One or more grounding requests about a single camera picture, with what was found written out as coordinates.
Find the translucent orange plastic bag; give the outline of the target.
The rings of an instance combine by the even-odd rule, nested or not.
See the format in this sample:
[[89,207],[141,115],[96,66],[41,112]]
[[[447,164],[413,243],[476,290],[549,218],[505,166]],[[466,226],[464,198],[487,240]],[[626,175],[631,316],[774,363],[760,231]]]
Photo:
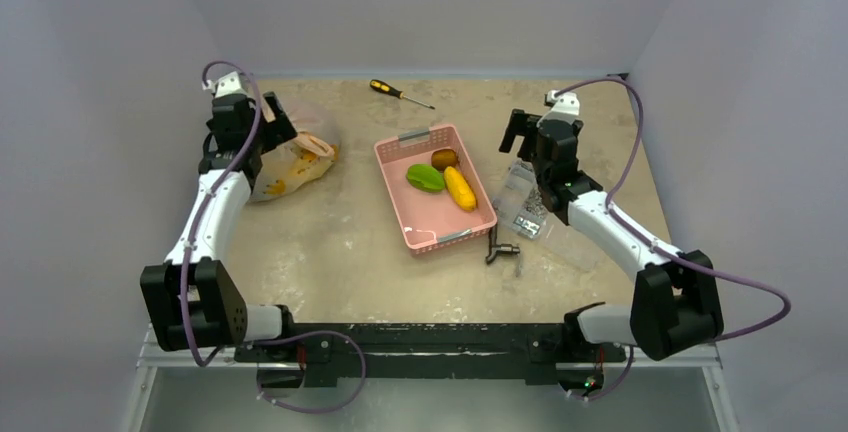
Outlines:
[[339,158],[340,128],[329,110],[297,98],[282,98],[280,105],[298,135],[262,154],[251,202],[290,195],[321,178]]

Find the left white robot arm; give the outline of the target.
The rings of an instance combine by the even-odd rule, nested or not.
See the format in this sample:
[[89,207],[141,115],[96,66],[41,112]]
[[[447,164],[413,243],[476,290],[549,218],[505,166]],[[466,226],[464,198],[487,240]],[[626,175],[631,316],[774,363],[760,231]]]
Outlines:
[[297,351],[288,308],[247,304],[223,259],[261,171],[262,153],[296,136],[274,93],[264,93],[263,104],[271,119],[256,115],[254,100],[243,93],[213,100],[204,142],[217,148],[203,150],[189,219],[163,263],[141,272],[152,329],[165,351],[259,342],[275,361]]

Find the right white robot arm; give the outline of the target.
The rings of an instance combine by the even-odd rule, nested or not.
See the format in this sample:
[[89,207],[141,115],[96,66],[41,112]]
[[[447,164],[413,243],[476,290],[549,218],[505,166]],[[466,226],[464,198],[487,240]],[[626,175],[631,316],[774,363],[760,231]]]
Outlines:
[[566,314],[561,344],[584,359],[602,343],[635,346],[659,361],[717,339],[724,320],[710,259],[660,240],[633,221],[577,158],[579,120],[544,118],[514,109],[499,147],[530,163],[544,207],[577,230],[634,283],[628,306],[596,303]]

